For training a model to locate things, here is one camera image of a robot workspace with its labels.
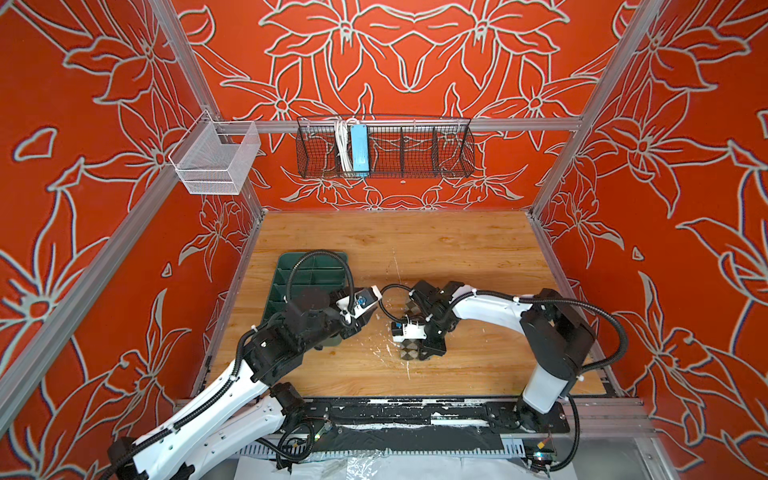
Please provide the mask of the brown argyle sock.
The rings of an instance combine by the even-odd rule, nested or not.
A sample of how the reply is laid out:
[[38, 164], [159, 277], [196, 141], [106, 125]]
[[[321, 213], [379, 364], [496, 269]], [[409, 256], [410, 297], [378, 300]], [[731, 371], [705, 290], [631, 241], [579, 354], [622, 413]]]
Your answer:
[[[426, 320], [423, 312], [414, 300], [406, 303], [406, 310], [401, 322], [411, 322], [425, 326]], [[421, 347], [424, 340], [406, 340], [399, 343], [401, 346], [401, 358], [405, 361], [420, 360]]]

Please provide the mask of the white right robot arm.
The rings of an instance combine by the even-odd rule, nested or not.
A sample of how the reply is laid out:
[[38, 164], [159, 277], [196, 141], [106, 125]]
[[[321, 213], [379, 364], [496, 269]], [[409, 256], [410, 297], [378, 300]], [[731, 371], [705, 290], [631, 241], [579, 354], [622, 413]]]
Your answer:
[[585, 371], [595, 333], [557, 291], [513, 296], [461, 282], [442, 288], [420, 281], [409, 292], [408, 312], [391, 323], [393, 338], [410, 359], [447, 351], [446, 337], [462, 320], [477, 320], [523, 335], [537, 362], [522, 393], [525, 412], [547, 414]]

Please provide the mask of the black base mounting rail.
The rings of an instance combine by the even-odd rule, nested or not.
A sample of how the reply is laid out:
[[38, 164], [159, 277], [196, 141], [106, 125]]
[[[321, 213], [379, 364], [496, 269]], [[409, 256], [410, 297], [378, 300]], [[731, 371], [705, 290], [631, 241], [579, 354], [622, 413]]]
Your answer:
[[513, 397], [309, 397], [314, 425], [309, 459], [358, 455], [523, 459], [535, 451], [567, 453], [567, 407], [518, 417]]

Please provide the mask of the green divided organizer tray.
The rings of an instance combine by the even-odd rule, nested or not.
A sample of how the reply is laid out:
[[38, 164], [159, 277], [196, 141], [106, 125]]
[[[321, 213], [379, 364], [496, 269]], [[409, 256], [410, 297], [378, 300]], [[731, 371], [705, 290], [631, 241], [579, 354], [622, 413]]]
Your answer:
[[336, 301], [349, 295], [347, 277], [344, 253], [280, 255], [254, 340], [263, 349], [300, 353], [341, 341]]

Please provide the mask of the blue box in basket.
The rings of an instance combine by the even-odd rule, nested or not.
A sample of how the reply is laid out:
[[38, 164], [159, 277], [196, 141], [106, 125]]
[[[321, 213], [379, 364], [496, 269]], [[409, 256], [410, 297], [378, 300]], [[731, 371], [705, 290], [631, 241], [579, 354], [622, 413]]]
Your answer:
[[370, 173], [368, 127], [360, 123], [352, 124], [350, 140], [353, 172], [359, 177], [366, 177]]

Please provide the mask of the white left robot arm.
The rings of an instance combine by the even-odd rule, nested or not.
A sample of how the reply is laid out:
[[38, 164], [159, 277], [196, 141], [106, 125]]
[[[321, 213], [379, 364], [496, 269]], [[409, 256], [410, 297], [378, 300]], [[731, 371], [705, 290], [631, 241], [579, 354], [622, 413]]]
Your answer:
[[200, 479], [247, 444], [296, 421], [304, 401], [283, 377], [331, 337], [356, 335], [382, 298], [307, 287], [238, 342], [234, 360], [207, 388], [150, 432], [108, 449], [103, 478]]

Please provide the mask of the clear plastic wall bin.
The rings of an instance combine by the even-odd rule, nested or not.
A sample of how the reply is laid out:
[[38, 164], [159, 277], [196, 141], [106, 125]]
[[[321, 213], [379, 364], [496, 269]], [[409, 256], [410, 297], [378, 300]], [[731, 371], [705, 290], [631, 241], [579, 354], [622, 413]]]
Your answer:
[[238, 195], [261, 150], [255, 122], [216, 121], [203, 110], [169, 154], [193, 195]]

